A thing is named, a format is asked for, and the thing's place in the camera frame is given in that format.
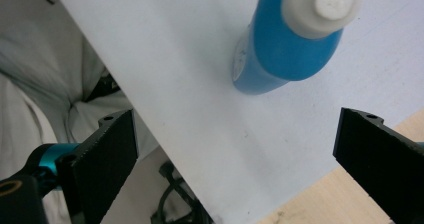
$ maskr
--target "bottle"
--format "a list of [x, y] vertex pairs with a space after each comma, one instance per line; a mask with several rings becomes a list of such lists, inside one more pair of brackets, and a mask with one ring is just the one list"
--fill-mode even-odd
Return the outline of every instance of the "bottle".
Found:
[[259, 0], [248, 33], [240, 40], [233, 82], [262, 94], [321, 70], [360, 0]]

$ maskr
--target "white surface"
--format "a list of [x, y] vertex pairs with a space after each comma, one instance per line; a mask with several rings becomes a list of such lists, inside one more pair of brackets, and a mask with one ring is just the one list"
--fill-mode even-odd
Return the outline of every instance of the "white surface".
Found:
[[340, 107], [393, 126], [424, 104], [424, 0], [364, 0], [320, 73], [261, 96], [230, 68], [256, 0], [62, 1], [217, 223], [253, 223], [334, 168]]
[[317, 39], [355, 19], [361, 0], [282, 0], [281, 13], [299, 36]]

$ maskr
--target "person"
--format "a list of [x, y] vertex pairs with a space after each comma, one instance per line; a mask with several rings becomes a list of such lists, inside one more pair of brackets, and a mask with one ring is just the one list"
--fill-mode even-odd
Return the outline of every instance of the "person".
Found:
[[[93, 98], [109, 73], [60, 4], [37, 20], [0, 35], [0, 180], [20, 170], [44, 143], [81, 143], [98, 129], [97, 121], [131, 109], [122, 91]], [[142, 159], [158, 145], [136, 115]], [[69, 223], [61, 192], [44, 199], [50, 223]]]

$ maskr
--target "wooden table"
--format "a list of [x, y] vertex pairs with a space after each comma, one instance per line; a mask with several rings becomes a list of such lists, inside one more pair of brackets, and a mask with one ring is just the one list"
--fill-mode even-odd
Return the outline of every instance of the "wooden table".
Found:
[[[424, 109], [394, 130], [412, 141], [422, 142]], [[391, 220], [342, 167], [337, 167], [258, 224], [309, 223], [387, 224]]]

